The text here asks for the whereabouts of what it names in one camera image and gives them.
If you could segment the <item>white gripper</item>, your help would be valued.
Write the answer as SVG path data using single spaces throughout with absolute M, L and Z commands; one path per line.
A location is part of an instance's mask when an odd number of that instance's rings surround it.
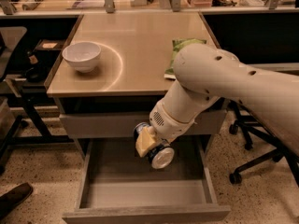
M 157 146 L 157 135 L 161 139 L 172 140 L 185 134 L 196 116 L 197 107 L 194 105 L 156 105 L 149 114 L 151 126 L 144 127 L 136 139 L 137 153 L 141 158 L 145 157 Z

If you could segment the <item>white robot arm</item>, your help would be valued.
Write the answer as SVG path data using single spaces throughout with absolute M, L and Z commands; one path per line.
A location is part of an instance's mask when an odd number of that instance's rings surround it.
M 220 97 L 241 104 L 284 146 L 299 154 L 299 77 L 244 65 L 218 49 L 194 43 L 173 62 L 175 82 L 150 112 L 137 138 L 143 157 L 162 140 L 187 132 Z

